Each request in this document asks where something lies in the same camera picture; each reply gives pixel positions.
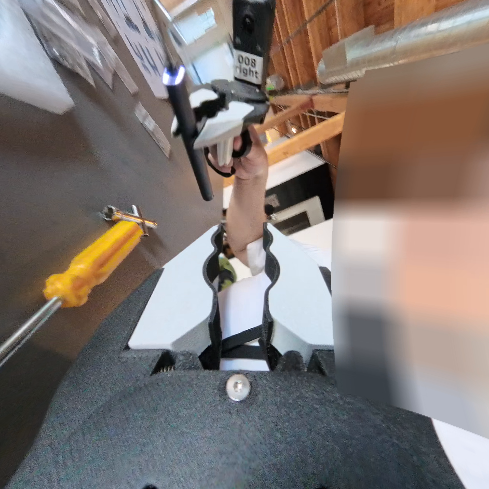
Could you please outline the white foam block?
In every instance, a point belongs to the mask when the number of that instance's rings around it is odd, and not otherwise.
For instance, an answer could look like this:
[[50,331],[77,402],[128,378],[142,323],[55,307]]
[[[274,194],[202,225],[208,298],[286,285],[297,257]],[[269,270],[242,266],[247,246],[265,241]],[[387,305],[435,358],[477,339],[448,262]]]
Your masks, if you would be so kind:
[[1,94],[60,115],[74,106],[17,1],[1,1]]

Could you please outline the metal cross socket wrench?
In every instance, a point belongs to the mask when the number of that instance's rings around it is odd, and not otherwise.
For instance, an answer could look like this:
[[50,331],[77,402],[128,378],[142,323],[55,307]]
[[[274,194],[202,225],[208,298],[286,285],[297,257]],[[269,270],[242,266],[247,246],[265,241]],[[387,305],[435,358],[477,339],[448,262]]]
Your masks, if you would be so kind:
[[108,222],[118,223],[124,221],[136,223],[141,228],[144,237],[149,236],[150,229],[154,230],[158,227],[155,221],[143,217],[139,207],[136,205],[132,205],[130,212],[120,210],[113,205],[107,205],[102,210],[101,216]]

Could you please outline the white black appliance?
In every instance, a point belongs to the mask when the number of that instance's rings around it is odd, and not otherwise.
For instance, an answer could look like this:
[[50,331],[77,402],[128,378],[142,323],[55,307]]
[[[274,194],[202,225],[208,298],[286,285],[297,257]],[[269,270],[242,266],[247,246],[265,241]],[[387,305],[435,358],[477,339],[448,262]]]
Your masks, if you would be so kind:
[[324,221],[325,216],[319,196],[274,212],[268,218],[268,222],[286,236],[294,235]]

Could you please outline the printed white poster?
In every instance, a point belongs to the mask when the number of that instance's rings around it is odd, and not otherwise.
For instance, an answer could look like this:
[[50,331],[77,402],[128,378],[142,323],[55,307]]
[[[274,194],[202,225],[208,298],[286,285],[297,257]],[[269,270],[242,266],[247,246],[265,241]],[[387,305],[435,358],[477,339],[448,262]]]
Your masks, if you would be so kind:
[[162,82],[166,56],[149,2],[101,1],[101,5],[131,52],[153,95],[166,100],[168,92]]

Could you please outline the wooden support beam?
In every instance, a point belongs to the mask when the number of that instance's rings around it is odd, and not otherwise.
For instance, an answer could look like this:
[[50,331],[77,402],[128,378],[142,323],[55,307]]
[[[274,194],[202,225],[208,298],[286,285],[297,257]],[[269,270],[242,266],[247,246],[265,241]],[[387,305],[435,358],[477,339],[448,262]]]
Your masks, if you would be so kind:
[[257,127],[259,133],[277,128],[308,109],[318,112],[333,112],[334,115],[294,135],[292,138],[267,149],[268,164],[272,166],[289,157],[309,150],[338,136],[343,131],[348,92],[302,93],[274,96],[271,102],[286,109]]

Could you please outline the window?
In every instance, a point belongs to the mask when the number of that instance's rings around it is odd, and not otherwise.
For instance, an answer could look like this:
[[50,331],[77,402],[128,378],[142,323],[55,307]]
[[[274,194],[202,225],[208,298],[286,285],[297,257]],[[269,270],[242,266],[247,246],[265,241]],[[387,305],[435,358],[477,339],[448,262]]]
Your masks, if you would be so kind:
[[175,1],[170,8],[174,26],[185,43],[180,56],[195,85],[232,80],[231,1]]

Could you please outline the person's white shirt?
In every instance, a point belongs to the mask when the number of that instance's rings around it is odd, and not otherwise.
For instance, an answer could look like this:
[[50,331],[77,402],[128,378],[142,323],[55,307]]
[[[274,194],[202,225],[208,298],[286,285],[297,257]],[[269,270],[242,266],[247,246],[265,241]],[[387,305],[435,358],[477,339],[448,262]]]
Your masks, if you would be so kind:
[[[223,338],[258,326],[271,281],[265,273],[263,238],[246,248],[251,276],[219,292]],[[432,419],[437,437],[465,488],[488,488],[488,438]]]

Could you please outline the grey printed paper sheets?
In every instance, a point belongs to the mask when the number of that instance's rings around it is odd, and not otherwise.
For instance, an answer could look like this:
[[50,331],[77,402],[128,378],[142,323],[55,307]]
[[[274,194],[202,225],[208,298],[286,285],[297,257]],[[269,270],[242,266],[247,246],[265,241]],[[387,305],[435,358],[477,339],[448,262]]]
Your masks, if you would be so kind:
[[59,1],[19,1],[49,57],[95,85],[89,68],[112,89],[117,56],[101,31]]

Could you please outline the green patterned object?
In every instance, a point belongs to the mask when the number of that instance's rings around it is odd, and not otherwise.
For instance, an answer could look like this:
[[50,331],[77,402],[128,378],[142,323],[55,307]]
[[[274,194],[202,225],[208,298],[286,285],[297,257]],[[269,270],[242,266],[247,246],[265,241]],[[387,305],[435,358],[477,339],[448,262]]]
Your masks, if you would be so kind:
[[219,256],[218,292],[227,289],[237,280],[237,275],[230,261],[223,255]]

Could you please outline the yellow handled screwdriver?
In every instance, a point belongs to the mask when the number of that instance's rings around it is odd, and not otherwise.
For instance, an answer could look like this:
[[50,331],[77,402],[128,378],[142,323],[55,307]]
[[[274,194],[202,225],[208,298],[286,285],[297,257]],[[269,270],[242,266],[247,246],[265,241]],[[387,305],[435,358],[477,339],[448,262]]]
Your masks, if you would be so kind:
[[107,280],[144,235],[138,223],[121,221],[75,256],[63,273],[47,278],[46,303],[1,344],[1,366],[59,309],[84,305],[92,289]]

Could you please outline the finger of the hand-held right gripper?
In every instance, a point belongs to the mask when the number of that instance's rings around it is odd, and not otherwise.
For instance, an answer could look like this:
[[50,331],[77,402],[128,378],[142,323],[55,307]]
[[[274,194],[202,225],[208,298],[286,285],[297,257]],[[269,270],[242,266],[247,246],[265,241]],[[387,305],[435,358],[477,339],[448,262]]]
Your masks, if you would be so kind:
[[206,119],[201,131],[193,143],[195,150],[217,145],[222,141],[239,136],[245,118],[254,111],[254,106],[240,101],[231,101],[228,108],[214,117]]
[[189,101],[198,124],[220,112],[220,96],[211,89],[198,89],[190,93]]

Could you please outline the black telescopic pole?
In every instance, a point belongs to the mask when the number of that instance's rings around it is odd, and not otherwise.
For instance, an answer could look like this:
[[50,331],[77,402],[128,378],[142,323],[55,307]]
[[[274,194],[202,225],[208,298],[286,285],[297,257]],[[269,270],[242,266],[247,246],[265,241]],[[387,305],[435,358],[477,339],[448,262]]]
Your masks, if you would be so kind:
[[194,141],[198,134],[197,120],[191,107],[185,76],[186,70],[183,65],[176,66],[170,63],[163,72],[162,82],[167,89],[178,132],[184,143],[200,194],[205,201],[211,201],[214,194],[207,159],[204,150],[194,148]]

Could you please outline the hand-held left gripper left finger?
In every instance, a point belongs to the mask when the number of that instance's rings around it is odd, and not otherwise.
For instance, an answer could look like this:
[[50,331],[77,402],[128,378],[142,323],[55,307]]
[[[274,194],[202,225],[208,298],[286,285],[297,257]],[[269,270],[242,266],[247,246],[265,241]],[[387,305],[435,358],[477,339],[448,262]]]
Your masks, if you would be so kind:
[[223,226],[212,226],[168,261],[128,341],[130,350],[221,352],[215,281]]

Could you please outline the silver ventilation duct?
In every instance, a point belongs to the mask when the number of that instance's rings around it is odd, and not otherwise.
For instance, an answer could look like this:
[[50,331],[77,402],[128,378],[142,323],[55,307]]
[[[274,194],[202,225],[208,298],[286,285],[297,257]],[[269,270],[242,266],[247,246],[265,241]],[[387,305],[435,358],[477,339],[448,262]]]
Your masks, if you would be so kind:
[[400,28],[369,26],[322,53],[316,74],[326,86],[358,80],[366,71],[416,62],[488,43],[488,1],[465,1]]

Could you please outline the small printed paper sheet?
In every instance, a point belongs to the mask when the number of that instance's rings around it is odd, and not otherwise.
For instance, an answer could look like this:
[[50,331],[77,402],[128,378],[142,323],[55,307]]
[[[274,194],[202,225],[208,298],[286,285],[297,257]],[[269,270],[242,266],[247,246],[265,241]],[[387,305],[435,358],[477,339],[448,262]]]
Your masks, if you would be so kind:
[[162,150],[163,154],[170,158],[171,144],[163,133],[159,125],[156,124],[151,115],[146,111],[141,102],[138,102],[134,108],[134,114],[141,125],[150,134],[154,142]]

